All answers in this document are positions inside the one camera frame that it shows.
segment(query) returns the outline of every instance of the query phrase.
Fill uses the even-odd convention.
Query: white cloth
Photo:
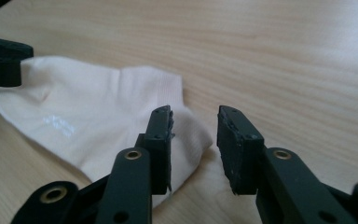
[[[22,86],[0,88],[2,116],[92,182],[110,174],[118,152],[134,146],[152,110],[163,105],[173,111],[173,191],[192,174],[203,149],[212,143],[184,106],[177,75],[149,66],[118,70],[39,57],[21,63],[21,76]],[[166,196],[154,196],[153,205]]]

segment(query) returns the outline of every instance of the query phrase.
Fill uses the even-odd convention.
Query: screw hole
[[[275,150],[274,156],[281,160],[290,160],[292,158],[292,155],[290,153],[283,150]]]
[[[328,212],[325,212],[325,211],[320,211],[319,212],[319,217],[325,221],[325,222],[328,222],[328,223],[337,223],[337,219],[335,216],[331,215],[330,213]]]
[[[64,186],[53,187],[46,190],[40,196],[40,202],[42,203],[56,203],[61,200],[68,193],[68,190]]]
[[[129,214],[126,212],[117,212],[114,216],[113,216],[113,220],[115,221],[115,223],[124,223],[126,222],[128,219],[130,218]]]
[[[140,151],[131,151],[126,154],[127,160],[136,160],[142,156],[142,153]]]

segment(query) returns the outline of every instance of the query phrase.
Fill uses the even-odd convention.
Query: wood grain
[[[185,104],[212,136],[218,106],[234,106],[323,182],[346,192],[358,182],[358,1],[13,0],[0,38],[37,56],[181,75]],[[0,116],[0,223],[58,179],[89,183]],[[232,195],[216,146],[153,219],[260,223],[255,198]]]

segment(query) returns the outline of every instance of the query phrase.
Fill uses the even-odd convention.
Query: light wood surface
[[[241,110],[268,147],[296,152],[326,184],[358,182],[358,1],[13,0],[0,38],[111,67],[181,75],[185,104],[215,138],[219,105]],[[0,223],[37,188],[88,179],[0,116]],[[234,196],[214,145],[153,212],[154,223],[260,223]]]

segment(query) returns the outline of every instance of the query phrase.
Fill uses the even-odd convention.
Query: black clamp
[[[234,194],[256,195],[263,223],[358,223],[352,195],[320,182],[293,151],[264,145],[240,110],[221,105],[217,146]]]
[[[0,39],[0,87],[21,85],[21,60],[34,57],[31,46]]]
[[[110,175],[78,189],[55,181],[36,190],[12,224],[152,223],[151,195],[171,190],[173,112],[155,109],[135,146],[121,150]]]

